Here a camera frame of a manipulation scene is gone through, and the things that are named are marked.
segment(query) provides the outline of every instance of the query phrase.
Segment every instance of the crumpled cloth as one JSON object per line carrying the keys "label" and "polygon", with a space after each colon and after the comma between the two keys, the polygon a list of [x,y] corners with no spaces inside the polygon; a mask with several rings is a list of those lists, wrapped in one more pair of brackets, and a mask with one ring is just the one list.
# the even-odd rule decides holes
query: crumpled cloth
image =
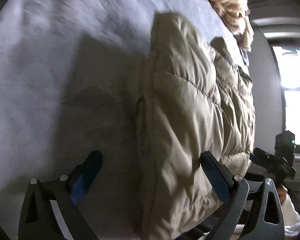
{"label": "crumpled cloth", "polygon": [[254,32],[246,15],[248,0],[209,0],[209,2],[231,33],[242,35],[240,46],[250,52]]}

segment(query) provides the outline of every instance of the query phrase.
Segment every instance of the white sleeve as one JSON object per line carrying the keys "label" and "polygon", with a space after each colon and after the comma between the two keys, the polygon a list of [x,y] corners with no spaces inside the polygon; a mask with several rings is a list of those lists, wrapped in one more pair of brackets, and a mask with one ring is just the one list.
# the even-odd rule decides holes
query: white sleeve
{"label": "white sleeve", "polygon": [[283,223],[285,226],[291,226],[300,221],[300,215],[294,209],[290,196],[287,194],[286,199],[281,204]]}

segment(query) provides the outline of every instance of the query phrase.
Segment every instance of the bed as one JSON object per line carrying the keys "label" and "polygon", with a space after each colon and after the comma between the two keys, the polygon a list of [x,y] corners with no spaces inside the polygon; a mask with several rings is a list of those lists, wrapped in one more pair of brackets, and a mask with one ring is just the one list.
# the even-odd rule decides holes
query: bed
{"label": "bed", "polygon": [[126,82],[149,53],[154,12],[179,11],[211,41],[236,39],[207,0],[9,0],[0,12],[0,224],[17,239],[31,178],[104,164],[79,209],[100,239],[138,239],[136,127]]}

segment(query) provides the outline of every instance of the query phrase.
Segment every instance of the window frame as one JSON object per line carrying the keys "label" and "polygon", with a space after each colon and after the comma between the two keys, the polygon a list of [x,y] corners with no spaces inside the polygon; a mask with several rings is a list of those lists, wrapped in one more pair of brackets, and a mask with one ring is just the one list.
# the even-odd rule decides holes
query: window frame
{"label": "window frame", "polygon": [[[295,40],[295,39],[293,39],[293,40],[277,40],[277,41],[268,41],[268,42],[269,42],[272,56],[274,57],[274,62],[275,62],[276,70],[277,70],[279,81],[280,81],[280,90],[281,90],[281,98],[282,98],[282,131],[285,131],[286,130],[286,99],[284,96],[284,92],[285,91],[300,91],[300,87],[285,88],[281,85],[280,69],[279,69],[278,60],[274,53],[273,47],[277,47],[277,46],[296,46],[296,47],[298,47],[298,46],[300,46],[300,39],[298,39],[298,40]],[[296,144],[295,153],[300,154],[300,144],[298,144],[298,145]]]}

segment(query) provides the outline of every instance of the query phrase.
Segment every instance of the bed sheet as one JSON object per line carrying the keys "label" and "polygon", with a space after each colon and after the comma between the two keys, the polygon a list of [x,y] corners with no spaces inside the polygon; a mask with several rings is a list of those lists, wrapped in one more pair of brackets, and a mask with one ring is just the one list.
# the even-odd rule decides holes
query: bed sheet
{"label": "bed sheet", "polygon": [[207,0],[9,0],[0,12],[0,224],[17,239],[31,178],[58,178],[91,150],[104,164],[79,204],[100,239],[137,239],[136,128],[126,81],[155,11],[180,11],[211,41],[235,38]]}

